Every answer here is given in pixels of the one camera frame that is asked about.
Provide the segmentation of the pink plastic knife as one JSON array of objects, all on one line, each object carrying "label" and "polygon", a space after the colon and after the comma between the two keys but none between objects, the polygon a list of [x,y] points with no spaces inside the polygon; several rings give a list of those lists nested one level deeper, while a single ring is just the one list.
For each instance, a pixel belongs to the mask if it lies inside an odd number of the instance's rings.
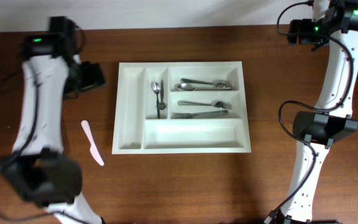
[{"label": "pink plastic knife", "polygon": [[90,143],[89,151],[91,153],[91,156],[100,166],[104,166],[105,163],[104,163],[104,161],[98,151],[97,145],[94,141],[89,122],[87,120],[82,120],[80,124],[81,124],[81,127],[83,128],[83,131],[85,132],[85,135],[88,138],[88,141]]}]

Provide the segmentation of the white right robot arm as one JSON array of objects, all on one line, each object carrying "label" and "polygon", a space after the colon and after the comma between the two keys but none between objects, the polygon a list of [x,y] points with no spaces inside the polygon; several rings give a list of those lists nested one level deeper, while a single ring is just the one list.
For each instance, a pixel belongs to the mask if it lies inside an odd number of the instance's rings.
[{"label": "white right robot arm", "polygon": [[358,1],[306,1],[310,19],[294,19],[284,35],[290,45],[329,47],[323,89],[314,106],[292,101],[304,109],[296,114],[293,130],[296,159],[287,198],[272,210],[265,223],[312,223],[314,193],[330,148],[355,133],[353,92],[358,72]]}]

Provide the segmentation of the large silver spoon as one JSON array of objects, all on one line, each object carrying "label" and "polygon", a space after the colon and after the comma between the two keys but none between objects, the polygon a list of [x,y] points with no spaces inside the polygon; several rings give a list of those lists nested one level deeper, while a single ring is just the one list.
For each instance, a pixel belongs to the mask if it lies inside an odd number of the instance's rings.
[{"label": "large silver spoon", "polygon": [[175,85],[178,91],[226,91],[232,90],[232,87],[216,88],[216,87],[197,87],[189,83],[178,83]]},{"label": "large silver spoon", "polygon": [[216,88],[222,89],[222,88],[232,88],[232,84],[226,80],[213,80],[210,82],[207,81],[201,81],[201,80],[192,80],[188,78],[181,78],[181,83],[194,83],[194,84],[201,84],[201,85],[212,85]]}]

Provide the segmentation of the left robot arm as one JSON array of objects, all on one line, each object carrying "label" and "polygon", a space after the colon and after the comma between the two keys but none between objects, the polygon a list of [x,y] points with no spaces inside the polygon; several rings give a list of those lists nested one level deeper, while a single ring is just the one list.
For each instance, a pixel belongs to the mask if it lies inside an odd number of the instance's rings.
[{"label": "left robot arm", "polygon": [[77,34],[51,32],[27,37],[21,48],[24,95],[12,154],[1,158],[2,175],[25,202],[61,223],[104,223],[82,193],[79,163],[64,153],[62,101],[77,94],[83,76],[99,72],[81,62]]}]

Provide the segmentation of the silver fork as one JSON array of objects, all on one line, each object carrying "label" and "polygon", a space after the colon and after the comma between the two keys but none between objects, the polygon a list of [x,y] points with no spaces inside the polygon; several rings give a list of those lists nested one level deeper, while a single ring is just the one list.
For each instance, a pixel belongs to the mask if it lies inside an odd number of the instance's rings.
[{"label": "silver fork", "polygon": [[223,101],[212,101],[210,103],[200,103],[200,102],[195,102],[195,101],[180,100],[177,102],[177,104],[178,104],[178,106],[212,106],[215,108],[222,108],[222,109],[227,109],[227,110],[232,109],[232,105],[230,103],[226,103]]},{"label": "silver fork", "polygon": [[228,115],[228,110],[205,111],[197,113],[172,113],[171,119],[209,119]]}]

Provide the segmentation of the white plastic cutlery tray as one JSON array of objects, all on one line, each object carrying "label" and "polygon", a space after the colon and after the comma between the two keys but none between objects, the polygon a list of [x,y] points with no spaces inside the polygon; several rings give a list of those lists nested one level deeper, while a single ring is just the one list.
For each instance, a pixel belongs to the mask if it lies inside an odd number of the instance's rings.
[{"label": "white plastic cutlery tray", "polygon": [[[181,78],[226,80],[232,90],[178,91]],[[157,118],[154,82],[163,80],[167,105]],[[209,119],[171,119],[172,113],[226,110],[177,102],[230,103],[229,114]],[[119,65],[113,154],[248,153],[251,151],[241,62],[151,62]]]}]

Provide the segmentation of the small silver teaspoon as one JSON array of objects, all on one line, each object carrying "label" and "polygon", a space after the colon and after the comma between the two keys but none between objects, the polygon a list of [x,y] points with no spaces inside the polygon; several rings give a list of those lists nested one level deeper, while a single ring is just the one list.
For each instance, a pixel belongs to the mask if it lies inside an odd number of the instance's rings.
[{"label": "small silver teaspoon", "polygon": [[164,87],[163,87],[163,80],[161,80],[161,83],[160,83],[160,103],[158,104],[158,108],[160,110],[164,110],[167,107],[167,105],[165,104],[163,99],[164,99]]}]

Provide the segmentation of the small bent metal spoon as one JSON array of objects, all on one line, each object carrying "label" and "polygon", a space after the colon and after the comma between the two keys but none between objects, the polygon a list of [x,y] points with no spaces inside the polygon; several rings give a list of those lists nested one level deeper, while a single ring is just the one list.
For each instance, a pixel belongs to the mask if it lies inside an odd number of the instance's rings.
[{"label": "small bent metal spoon", "polygon": [[160,108],[159,108],[159,104],[160,104],[160,100],[159,100],[159,93],[160,93],[160,85],[158,82],[154,82],[152,85],[152,90],[156,95],[156,107],[157,107],[157,118],[160,118]]}]

